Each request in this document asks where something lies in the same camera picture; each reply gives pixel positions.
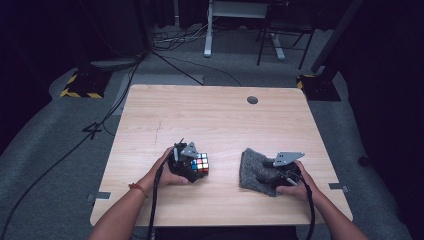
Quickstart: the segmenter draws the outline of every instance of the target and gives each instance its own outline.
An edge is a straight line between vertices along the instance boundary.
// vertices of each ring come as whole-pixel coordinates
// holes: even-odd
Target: desk leg
[[[212,55],[212,16],[213,16],[213,0],[209,0],[209,9],[208,9],[208,31],[206,33],[206,42],[205,42],[205,57],[210,57]]]
[[[278,60],[286,59],[283,49],[281,48],[280,40],[278,39],[280,35],[273,34],[273,33],[271,33],[270,35],[271,35],[272,44],[274,44],[275,52],[277,53]]]

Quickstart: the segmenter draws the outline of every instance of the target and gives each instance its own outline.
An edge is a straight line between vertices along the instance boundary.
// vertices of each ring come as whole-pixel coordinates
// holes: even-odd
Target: cable
[[[168,60],[166,60],[164,57],[162,57],[161,55],[155,53],[154,51],[151,51],[154,55],[158,56],[160,59],[162,59],[163,61],[165,61],[166,63],[168,63],[169,65],[171,65],[173,68],[175,68],[176,70],[178,70],[179,72],[183,73],[184,75],[186,75],[187,77],[193,79],[195,82],[197,82],[198,84],[200,84],[201,86],[204,86],[203,83],[199,82],[197,79],[195,79],[194,77],[190,76],[188,73],[184,72],[183,70],[179,69],[178,67],[176,67],[174,64],[170,63]]]
[[[204,68],[209,68],[209,69],[212,69],[212,70],[215,70],[215,71],[218,71],[218,72],[221,72],[221,73],[224,73],[224,74],[227,74],[228,76],[230,76],[232,79],[234,79],[234,81],[236,81],[237,83],[238,83],[238,85],[241,87],[241,83],[233,76],[233,75],[231,75],[231,74],[229,74],[229,73],[227,73],[227,72],[225,72],[225,71],[222,71],[222,70],[219,70],[219,69],[216,69],[216,68],[213,68],[213,67],[209,67],[209,66],[205,66],[205,65],[202,65],[202,64],[198,64],[198,63],[193,63],[193,62],[190,62],[190,61],[185,61],[185,60],[181,60],[181,59],[177,59],[177,58],[174,58],[174,57],[167,57],[167,56],[162,56],[163,58],[170,58],[170,59],[174,59],[174,60],[176,60],[176,61],[180,61],[180,62],[186,62],[186,63],[190,63],[190,64],[193,64],[193,65],[196,65],[196,66],[200,66],[200,67],[204,67]]]
[[[154,183],[153,183],[152,211],[150,213],[149,228],[148,228],[147,237],[146,237],[147,240],[150,240],[150,238],[152,237],[153,222],[155,220],[155,212],[156,212],[156,202],[157,202],[157,198],[158,198],[159,180],[160,180],[160,177],[162,176],[163,165],[165,165],[165,163],[168,162],[168,157],[173,153],[174,153],[174,151],[170,151],[168,153],[168,155],[166,155],[163,162],[160,164],[158,170],[156,170],[155,180],[154,180]]]
[[[103,41],[103,43],[114,53],[118,54],[119,56],[122,57],[137,57],[137,56],[133,56],[133,55],[125,55],[122,54],[121,52],[123,51],[116,51],[115,49],[112,48],[112,46],[106,41],[106,39],[103,37],[103,35],[101,34],[99,28],[97,27],[96,23],[94,22],[93,18],[90,16],[90,13],[88,12],[87,8],[84,6],[84,3],[81,0],[78,0],[79,4],[81,5],[82,9],[84,10],[85,15],[88,17],[88,19],[90,20],[91,24],[93,25],[94,29],[97,32],[97,35],[100,37],[100,39]]]
[[[312,239],[312,234],[314,233],[314,229],[315,229],[315,207],[314,207],[314,201],[312,199],[312,190],[311,190],[311,187],[309,187],[309,185],[306,183],[306,181],[303,178],[302,174],[297,175],[296,173],[291,172],[291,171],[288,172],[288,174],[291,174],[293,176],[296,176],[305,185],[306,194],[308,196],[309,209],[311,210],[311,223],[309,224],[309,232],[308,232],[308,236],[306,237],[306,239],[307,240],[310,240],[310,239]]]
[[[131,77],[128,81],[128,85],[124,91],[124,93],[122,94],[120,100],[112,107],[112,109],[109,110],[109,112],[106,114],[106,116],[103,118],[103,120],[99,123],[96,124],[94,129],[88,133],[80,142],[78,142],[70,151],[68,151],[63,157],[61,157],[57,162],[55,162],[52,166],[50,166],[43,174],[41,174],[24,192],[24,194],[22,194],[22,196],[18,199],[18,201],[15,203],[15,205],[13,206],[12,210],[9,213],[9,216],[6,219],[6,223],[3,227],[2,230],[2,234],[0,236],[0,240],[4,240],[5,236],[6,236],[6,231],[7,228],[9,226],[9,223],[12,219],[13,214],[15,213],[16,209],[18,208],[19,204],[22,202],[22,200],[25,198],[25,196],[34,188],[34,186],[40,182],[53,168],[55,168],[57,165],[59,165],[63,160],[65,160],[69,155],[71,155],[83,142],[85,142],[85,140],[87,140],[101,125],[103,125],[103,123],[113,114],[113,112],[116,111],[116,109],[118,108],[118,106],[121,104],[121,102],[124,99],[124,96],[127,94],[129,86],[131,86],[131,82],[132,82],[132,78],[134,77],[134,73],[135,70],[138,68],[138,66],[140,65],[140,63],[143,61],[144,56],[141,57],[137,63],[137,65],[132,69],[132,74]]]

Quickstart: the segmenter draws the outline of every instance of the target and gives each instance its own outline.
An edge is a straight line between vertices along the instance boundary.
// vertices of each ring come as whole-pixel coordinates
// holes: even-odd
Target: handheld controller
[[[169,169],[173,174],[183,176],[194,183],[208,175],[209,163],[206,153],[198,153],[193,142],[187,144],[181,140],[167,156]]]
[[[275,168],[275,176],[269,178],[258,177],[258,182],[267,184],[272,189],[278,186],[297,186],[301,171],[294,160],[304,156],[298,152],[280,152],[274,162],[263,162],[265,168]]]

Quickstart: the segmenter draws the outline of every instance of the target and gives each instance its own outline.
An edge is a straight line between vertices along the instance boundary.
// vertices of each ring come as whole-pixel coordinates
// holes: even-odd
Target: yellow and black hazard tape
[[[89,81],[86,78],[79,78],[78,73],[78,71],[74,72],[68,80],[68,83],[60,94],[61,97],[104,98],[104,91],[112,73],[99,73],[95,78],[89,79]]]

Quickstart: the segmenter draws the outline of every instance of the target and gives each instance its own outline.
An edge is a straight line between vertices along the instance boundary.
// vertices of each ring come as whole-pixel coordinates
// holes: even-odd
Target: wooden table
[[[258,103],[248,103],[249,96]],[[159,189],[155,226],[309,224],[306,202],[239,187],[241,153],[249,147],[269,158],[280,151],[305,152],[306,170],[352,219],[343,191],[330,190],[329,183],[338,179],[299,89],[133,85],[99,189],[111,195],[96,200],[91,223],[182,138],[208,154],[210,173],[194,184]],[[148,226],[150,210],[151,198],[137,226]],[[317,223],[322,222],[317,214]]]

